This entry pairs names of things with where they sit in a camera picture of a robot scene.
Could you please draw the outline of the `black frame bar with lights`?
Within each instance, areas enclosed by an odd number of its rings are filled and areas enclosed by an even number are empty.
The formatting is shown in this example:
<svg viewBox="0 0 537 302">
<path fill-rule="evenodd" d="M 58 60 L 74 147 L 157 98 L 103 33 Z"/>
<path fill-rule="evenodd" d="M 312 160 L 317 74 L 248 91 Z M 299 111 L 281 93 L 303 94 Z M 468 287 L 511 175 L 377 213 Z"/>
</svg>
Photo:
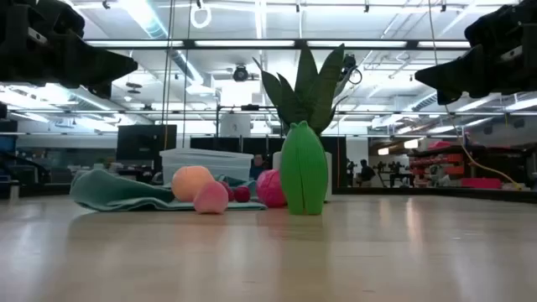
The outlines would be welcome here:
<svg viewBox="0 0 537 302">
<path fill-rule="evenodd" d="M 87 39 L 86 42 L 103 49 L 331 49 L 344 44 L 358 50 L 466 50 L 465 40 L 417 39 Z"/>
</svg>

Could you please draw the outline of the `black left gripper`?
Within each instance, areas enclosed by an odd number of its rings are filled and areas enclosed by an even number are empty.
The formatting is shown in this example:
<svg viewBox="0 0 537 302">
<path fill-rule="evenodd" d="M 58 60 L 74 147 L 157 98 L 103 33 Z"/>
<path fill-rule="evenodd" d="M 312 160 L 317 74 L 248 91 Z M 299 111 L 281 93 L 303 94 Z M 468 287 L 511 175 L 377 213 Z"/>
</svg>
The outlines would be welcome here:
<svg viewBox="0 0 537 302">
<path fill-rule="evenodd" d="M 62 44 L 84 35 L 85 20 L 62 0 L 0 0 L 0 81 L 64 80 Z M 138 68 L 131 57 L 69 39 L 69 79 L 102 99 L 112 83 Z"/>
</svg>

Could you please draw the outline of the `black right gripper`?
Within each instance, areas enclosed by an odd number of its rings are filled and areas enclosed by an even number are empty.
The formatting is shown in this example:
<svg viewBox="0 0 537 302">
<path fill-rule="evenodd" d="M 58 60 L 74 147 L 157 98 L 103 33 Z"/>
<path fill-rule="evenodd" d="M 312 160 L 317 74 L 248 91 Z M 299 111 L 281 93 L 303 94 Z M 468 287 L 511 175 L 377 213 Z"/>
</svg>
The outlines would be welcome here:
<svg viewBox="0 0 537 302">
<path fill-rule="evenodd" d="M 437 90 L 439 105 L 458 101 L 463 92 L 537 91 L 537 0 L 503 5 L 478 18 L 464 34 L 472 48 L 463 56 L 414 75 Z"/>
</svg>

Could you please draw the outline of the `green snake plant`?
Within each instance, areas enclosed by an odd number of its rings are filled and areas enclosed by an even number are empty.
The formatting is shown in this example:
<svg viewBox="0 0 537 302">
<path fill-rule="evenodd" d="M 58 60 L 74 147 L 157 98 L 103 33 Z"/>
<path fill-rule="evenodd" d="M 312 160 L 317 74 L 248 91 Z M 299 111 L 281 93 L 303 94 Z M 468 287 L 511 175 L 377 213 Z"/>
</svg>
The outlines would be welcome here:
<svg viewBox="0 0 537 302">
<path fill-rule="evenodd" d="M 281 74 L 260 71 L 264 91 L 285 125 L 306 121 L 317 135 L 325 131 L 336 112 L 333 101 L 349 80 L 341 77 L 344 57 L 345 45 L 340 44 L 318 68 L 310 47 L 302 46 L 293 85 Z"/>
</svg>

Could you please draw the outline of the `teal cloth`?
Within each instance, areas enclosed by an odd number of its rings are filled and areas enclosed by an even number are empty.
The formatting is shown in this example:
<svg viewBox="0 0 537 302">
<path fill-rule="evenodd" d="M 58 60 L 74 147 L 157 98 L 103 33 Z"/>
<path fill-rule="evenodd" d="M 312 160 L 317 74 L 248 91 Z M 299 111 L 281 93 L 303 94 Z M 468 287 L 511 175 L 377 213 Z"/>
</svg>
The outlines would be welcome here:
<svg viewBox="0 0 537 302">
<path fill-rule="evenodd" d="M 177 200 L 170 185 L 149 185 L 106 170 L 79 171 L 71 182 L 70 198 L 79 206 L 100 212 L 193 211 Z"/>
</svg>

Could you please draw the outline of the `pink bin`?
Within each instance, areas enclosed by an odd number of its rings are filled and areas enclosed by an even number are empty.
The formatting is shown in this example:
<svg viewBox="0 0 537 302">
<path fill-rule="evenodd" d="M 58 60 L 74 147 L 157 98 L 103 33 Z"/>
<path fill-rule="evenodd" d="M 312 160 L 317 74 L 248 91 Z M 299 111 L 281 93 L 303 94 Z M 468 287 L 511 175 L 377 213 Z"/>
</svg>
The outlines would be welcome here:
<svg viewBox="0 0 537 302">
<path fill-rule="evenodd" d="M 461 186 L 484 190 L 501 190 L 503 187 L 500 179 L 492 178 L 463 178 L 461 179 Z"/>
</svg>

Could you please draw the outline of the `black monitor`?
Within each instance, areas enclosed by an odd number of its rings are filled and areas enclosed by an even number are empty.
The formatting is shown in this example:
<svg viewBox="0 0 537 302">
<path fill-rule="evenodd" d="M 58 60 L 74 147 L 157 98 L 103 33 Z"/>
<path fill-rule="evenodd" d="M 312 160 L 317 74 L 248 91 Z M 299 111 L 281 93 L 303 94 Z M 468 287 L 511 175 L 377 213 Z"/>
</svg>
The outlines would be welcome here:
<svg viewBox="0 0 537 302">
<path fill-rule="evenodd" d="M 159 152 L 176 148 L 176 125 L 119 126 L 116 157 L 118 160 L 153 160 Z"/>
</svg>

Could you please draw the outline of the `person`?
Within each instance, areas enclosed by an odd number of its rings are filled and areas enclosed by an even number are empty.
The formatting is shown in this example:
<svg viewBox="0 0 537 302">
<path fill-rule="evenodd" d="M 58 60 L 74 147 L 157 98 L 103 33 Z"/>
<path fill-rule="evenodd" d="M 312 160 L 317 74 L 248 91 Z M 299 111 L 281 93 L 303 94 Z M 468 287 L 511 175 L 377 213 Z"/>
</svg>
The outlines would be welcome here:
<svg viewBox="0 0 537 302">
<path fill-rule="evenodd" d="M 264 160 L 262 154 L 256 154 L 253 158 L 253 163 L 249 171 L 249 176 L 253 180 L 257 180 L 258 177 L 264 172 Z"/>
<path fill-rule="evenodd" d="M 372 180 L 375 177 L 376 173 L 372 167 L 368 165 L 366 159 L 360 161 L 361 172 L 360 172 L 360 186 L 361 187 L 371 187 Z"/>
</svg>

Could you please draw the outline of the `red storage shelf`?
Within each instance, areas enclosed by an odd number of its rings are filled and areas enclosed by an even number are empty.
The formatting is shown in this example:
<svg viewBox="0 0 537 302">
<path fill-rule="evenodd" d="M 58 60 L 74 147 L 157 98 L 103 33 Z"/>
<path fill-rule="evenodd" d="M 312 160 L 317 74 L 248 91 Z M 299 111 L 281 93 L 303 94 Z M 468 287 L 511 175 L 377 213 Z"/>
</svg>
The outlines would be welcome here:
<svg viewBox="0 0 537 302">
<path fill-rule="evenodd" d="M 414 176 L 414 186 L 465 188 L 461 186 L 463 178 L 500 179 L 492 171 L 479 169 L 469 159 L 468 155 L 477 159 L 477 147 L 467 147 L 467 151 L 468 154 L 460 145 L 438 142 L 426 151 L 410 154 L 409 171 Z"/>
</svg>

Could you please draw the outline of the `pink peach toy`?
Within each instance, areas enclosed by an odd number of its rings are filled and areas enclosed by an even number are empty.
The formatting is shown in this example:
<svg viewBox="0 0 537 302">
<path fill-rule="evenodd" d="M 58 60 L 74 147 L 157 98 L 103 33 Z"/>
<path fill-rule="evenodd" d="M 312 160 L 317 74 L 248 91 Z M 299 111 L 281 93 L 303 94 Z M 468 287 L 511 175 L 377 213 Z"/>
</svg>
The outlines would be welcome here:
<svg viewBox="0 0 537 302">
<path fill-rule="evenodd" d="M 218 181 L 206 183 L 193 200 L 194 209 L 202 214 L 222 214 L 228 205 L 228 192 Z"/>
</svg>

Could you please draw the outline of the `green ridged vegetable toy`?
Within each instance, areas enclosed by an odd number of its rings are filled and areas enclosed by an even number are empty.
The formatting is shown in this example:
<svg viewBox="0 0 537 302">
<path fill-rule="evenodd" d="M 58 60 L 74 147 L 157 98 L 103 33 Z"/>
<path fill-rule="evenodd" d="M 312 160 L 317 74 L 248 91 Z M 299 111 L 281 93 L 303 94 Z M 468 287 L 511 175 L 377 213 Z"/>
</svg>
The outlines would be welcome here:
<svg viewBox="0 0 537 302">
<path fill-rule="evenodd" d="M 279 176 L 291 215 L 322 213 L 328 166 L 321 141 L 307 121 L 290 125 L 281 149 Z"/>
</svg>

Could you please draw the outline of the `clear plastic tupperware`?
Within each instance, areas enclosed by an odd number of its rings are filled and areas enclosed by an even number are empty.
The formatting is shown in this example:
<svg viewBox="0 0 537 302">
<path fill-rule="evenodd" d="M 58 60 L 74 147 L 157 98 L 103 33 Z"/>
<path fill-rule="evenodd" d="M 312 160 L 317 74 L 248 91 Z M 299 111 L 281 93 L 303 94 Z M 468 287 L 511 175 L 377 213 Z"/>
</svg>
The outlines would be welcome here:
<svg viewBox="0 0 537 302">
<path fill-rule="evenodd" d="M 169 183 L 175 172 L 184 166 L 203 166 L 213 175 L 225 175 L 238 180 L 249 180 L 253 156 L 251 154 L 214 151 L 198 148 L 174 148 L 160 151 L 163 182 Z"/>
</svg>

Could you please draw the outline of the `orange peach toy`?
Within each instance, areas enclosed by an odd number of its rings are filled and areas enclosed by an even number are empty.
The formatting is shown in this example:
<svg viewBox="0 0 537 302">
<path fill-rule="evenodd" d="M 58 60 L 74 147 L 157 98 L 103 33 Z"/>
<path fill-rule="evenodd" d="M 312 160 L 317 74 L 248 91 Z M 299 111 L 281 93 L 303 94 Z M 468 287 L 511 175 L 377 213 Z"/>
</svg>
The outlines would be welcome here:
<svg viewBox="0 0 537 302">
<path fill-rule="evenodd" d="M 214 181 L 211 172 L 203 166 L 184 166 L 179 168 L 171 181 L 171 189 L 179 201 L 192 202 L 198 191 L 207 183 Z"/>
</svg>

